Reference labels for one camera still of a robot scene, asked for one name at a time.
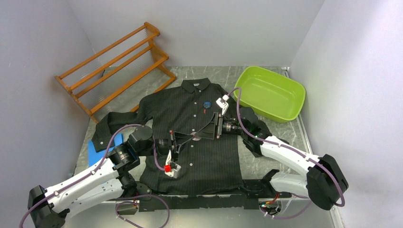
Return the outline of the black pinstriped shirt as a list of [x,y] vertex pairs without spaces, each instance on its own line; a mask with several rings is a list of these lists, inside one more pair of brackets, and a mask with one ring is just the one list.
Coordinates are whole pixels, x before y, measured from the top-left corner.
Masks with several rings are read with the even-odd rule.
[[[161,90],[145,96],[140,100],[136,112],[110,112],[97,125],[92,142],[98,150],[102,141],[110,141],[111,136],[126,124],[146,124],[152,121],[153,135],[157,139],[167,138],[169,131],[190,134],[200,130],[213,116],[220,112],[216,100],[223,97],[226,91],[207,78],[183,80],[181,85]],[[211,102],[209,109],[203,107],[204,102]],[[168,177],[159,167],[166,161],[166,156],[157,159],[148,156],[145,169],[140,177]],[[220,178],[240,178],[238,138],[235,135],[224,135],[218,140],[201,139],[190,141],[178,156],[181,166],[179,177],[190,177],[193,180],[211,180]]]

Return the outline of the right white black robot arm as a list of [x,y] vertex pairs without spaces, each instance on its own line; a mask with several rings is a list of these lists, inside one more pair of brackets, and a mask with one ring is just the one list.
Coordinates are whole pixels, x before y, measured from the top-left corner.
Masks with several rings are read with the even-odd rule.
[[249,107],[240,109],[239,120],[214,113],[210,122],[195,133],[195,137],[216,140],[224,134],[239,135],[255,157],[274,159],[296,172],[288,174],[279,170],[269,171],[260,180],[265,196],[273,197],[278,192],[287,192],[309,198],[324,210],[344,206],[344,193],[349,184],[331,155],[320,157],[309,154],[273,136]]

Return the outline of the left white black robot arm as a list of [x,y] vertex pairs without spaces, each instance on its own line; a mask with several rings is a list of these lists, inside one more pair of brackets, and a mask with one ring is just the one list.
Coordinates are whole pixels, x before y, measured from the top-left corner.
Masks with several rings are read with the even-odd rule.
[[167,155],[162,172],[171,178],[179,175],[175,162],[181,148],[192,135],[169,132],[166,139],[155,139],[150,127],[127,124],[110,138],[99,161],[59,184],[29,191],[28,210],[19,222],[23,227],[31,218],[36,228],[61,228],[67,219],[106,200],[133,201],[144,194],[130,170],[140,165],[140,157]]

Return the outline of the lime green plastic basin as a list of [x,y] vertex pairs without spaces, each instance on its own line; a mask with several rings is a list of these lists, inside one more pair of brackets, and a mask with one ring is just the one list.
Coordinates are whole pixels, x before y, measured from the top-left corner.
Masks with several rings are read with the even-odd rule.
[[299,82],[279,73],[249,66],[239,76],[233,92],[240,105],[278,123],[295,120],[304,105],[306,89]]

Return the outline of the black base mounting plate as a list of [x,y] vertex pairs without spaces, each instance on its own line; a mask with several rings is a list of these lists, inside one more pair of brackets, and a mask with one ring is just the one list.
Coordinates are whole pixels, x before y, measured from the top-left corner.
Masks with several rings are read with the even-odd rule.
[[243,185],[237,189],[220,194],[198,195],[195,197],[159,195],[169,209],[220,209],[243,208],[257,209],[260,205],[274,198],[278,200],[291,197],[288,192],[277,193],[268,183],[259,179],[243,180]]

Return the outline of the blue flat mat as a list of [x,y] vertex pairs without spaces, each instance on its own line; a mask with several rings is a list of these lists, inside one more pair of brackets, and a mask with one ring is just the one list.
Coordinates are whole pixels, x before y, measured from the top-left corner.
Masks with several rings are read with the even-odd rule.
[[[112,151],[116,146],[120,145],[123,143],[123,134],[119,133],[116,135],[114,138],[113,143],[111,144],[109,148],[109,152]],[[105,155],[106,147],[107,147],[108,142],[107,141],[102,141],[101,142],[101,148],[104,148],[104,150],[98,150],[95,146],[92,140],[89,140],[87,143],[87,149],[88,149],[88,165],[93,166],[96,164],[100,159],[103,158]]]

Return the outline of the orange wooden shoe rack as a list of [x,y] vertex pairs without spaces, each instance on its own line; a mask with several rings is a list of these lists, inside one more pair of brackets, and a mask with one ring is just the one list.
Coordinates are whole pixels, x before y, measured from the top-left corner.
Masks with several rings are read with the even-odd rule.
[[[101,57],[108,51],[114,49],[118,45],[122,44],[123,42],[127,41],[140,32],[145,32],[145,38],[136,42],[133,46],[131,46],[121,54],[96,68],[94,71],[84,75],[81,79],[71,85],[68,85],[64,81],[66,77],[80,70],[84,66],[93,62],[97,58]],[[158,87],[155,92],[159,92],[165,89],[177,79],[175,74],[168,70],[168,68],[164,65],[164,63],[169,59],[168,54],[162,51],[154,41],[154,39],[160,36],[160,34],[161,33],[157,27],[149,22],[144,22],[144,24],[139,28],[123,36],[122,38],[102,49],[101,51],[95,53],[93,56],[69,69],[65,73],[62,73],[59,76],[55,76],[55,79],[66,90],[69,96],[80,106],[80,108],[89,116],[89,118],[95,123],[98,123],[99,119],[96,118],[97,112],[99,112],[102,108],[109,104],[113,99],[117,98],[121,93],[125,92],[139,80],[144,78],[147,74],[151,73],[153,70],[158,69],[168,76],[168,80],[164,82],[160,87]],[[90,108],[80,100],[81,97],[83,97],[90,91],[95,90],[95,88],[104,83],[106,80],[108,80],[118,72],[122,71],[124,68],[128,67],[137,59],[144,57],[147,53],[151,54],[152,64],[146,69],[142,70],[140,73],[136,74],[126,83],[124,83],[120,88],[114,90],[110,95],[100,99],[100,101],[94,107]]]

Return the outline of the aluminium frame rail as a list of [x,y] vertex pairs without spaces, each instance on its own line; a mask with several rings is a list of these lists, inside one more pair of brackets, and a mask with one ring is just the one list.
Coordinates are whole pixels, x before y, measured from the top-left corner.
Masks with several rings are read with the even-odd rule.
[[330,189],[321,187],[316,182],[308,182],[302,185],[302,188],[287,188],[288,179],[280,177],[267,179],[251,179],[241,180],[240,178],[220,178],[211,180],[193,180],[190,177],[180,177],[178,179],[169,177],[159,177],[152,180],[150,177],[141,178],[140,182],[128,180],[126,182],[117,178],[106,181],[95,187],[85,186],[83,189],[78,184],[73,187],[63,189],[67,186],[67,182],[48,187],[47,195],[56,192],[56,197],[71,196],[77,193],[74,199],[84,198],[85,196],[94,197],[99,193],[109,193],[109,196],[104,196],[104,200],[117,198],[134,197],[141,190],[150,188],[155,193],[167,195],[190,195],[197,194],[233,194],[237,189],[248,194],[249,198],[269,198],[275,195],[276,192],[294,193],[299,197],[308,197],[317,206],[328,210],[333,206],[334,200],[331,198]]

